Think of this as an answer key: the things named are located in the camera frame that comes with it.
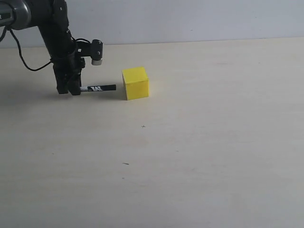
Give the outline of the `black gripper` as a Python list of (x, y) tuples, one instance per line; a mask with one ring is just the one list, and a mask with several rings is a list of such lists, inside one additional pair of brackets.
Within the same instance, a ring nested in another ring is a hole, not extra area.
[[(54, 64), (57, 92), (60, 95), (81, 95), (81, 71), (85, 68), (85, 60), (78, 51), (78, 43), (70, 30), (55, 33), (49, 50)], [(72, 75), (67, 83), (67, 75)]]

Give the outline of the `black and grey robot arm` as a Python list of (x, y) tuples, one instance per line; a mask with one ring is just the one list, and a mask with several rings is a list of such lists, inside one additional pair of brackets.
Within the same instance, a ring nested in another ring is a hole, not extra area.
[(0, 26), (7, 32), (38, 27), (50, 55), (50, 63), (59, 94), (81, 94), (81, 71), (85, 66), (76, 40), (68, 28), (67, 4), (64, 0), (2, 0)]

